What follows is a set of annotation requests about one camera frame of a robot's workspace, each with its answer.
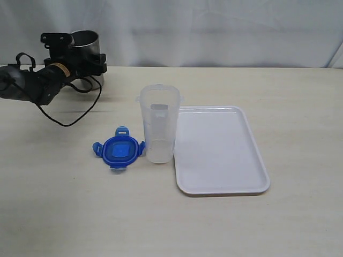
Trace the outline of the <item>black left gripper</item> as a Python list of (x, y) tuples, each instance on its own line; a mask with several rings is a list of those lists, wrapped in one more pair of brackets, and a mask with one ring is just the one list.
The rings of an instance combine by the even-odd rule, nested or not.
[(69, 50), (64, 57), (64, 64), (70, 72), (70, 76), (65, 80), (75, 80), (77, 78), (100, 76), (107, 72), (106, 54), (97, 54), (93, 57), (83, 57), (76, 50)]

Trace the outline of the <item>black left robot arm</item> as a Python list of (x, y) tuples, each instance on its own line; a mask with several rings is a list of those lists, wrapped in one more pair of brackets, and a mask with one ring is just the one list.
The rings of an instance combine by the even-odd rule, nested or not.
[(48, 105), (64, 86), (77, 79), (90, 83), (91, 77), (107, 72), (105, 54), (87, 55), (69, 50), (45, 59), (45, 67), (38, 71), (34, 71), (33, 57), (30, 57), (29, 69), (20, 68), (20, 58), (24, 55), (24, 52), (19, 53), (16, 63), (1, 67), (1, 98)]

